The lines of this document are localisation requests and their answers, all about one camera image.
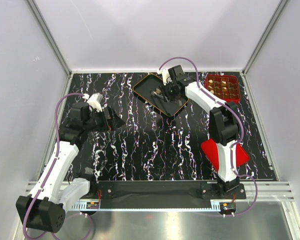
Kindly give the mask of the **metal tweezers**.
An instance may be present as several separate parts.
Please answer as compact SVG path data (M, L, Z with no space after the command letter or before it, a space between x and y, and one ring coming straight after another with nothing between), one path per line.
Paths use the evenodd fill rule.
M165 99L164 94L161 92L159 88L156 88L155 90L151 91L150 94L154 97L158 97L160 99Z

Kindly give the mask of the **red box lid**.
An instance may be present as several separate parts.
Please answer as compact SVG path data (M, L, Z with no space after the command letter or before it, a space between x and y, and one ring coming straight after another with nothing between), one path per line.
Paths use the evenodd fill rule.
M207 159L210 161L213 168L219 172L220 167L225 169L225 167L230 167L231 163L231 143L227 146L215 143L212 139L206 140L201 144L201 149L206 155ZM240 167L241 165L247 163L250 159L249 155L243 149L240 144L237 144L234 150L233 166Z

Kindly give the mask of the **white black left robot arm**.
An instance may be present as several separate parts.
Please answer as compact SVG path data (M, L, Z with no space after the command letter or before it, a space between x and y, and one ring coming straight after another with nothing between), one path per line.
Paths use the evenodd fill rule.
M89 133L115 131L124 124L111 106L104 111L87 102L72 105L58 130L59 137L40 179L27 196L19 196L16 201L24 230L57 233L66 213L81 197L93 198L98 193L97 184L92 182L95 177L86 173L75 178L64 190L61 185Z

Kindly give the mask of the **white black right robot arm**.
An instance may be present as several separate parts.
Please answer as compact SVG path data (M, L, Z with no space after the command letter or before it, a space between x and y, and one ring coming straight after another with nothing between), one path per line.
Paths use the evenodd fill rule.
M218 195L229 198L240 184L237 168L250 159L240 145L244 128L238 117L238 105L213 95L199 79L187 76L180 65L158 69L157 73L162 76L159 88L166 102L186 97L209 114L209 139L201 148L217 171Z

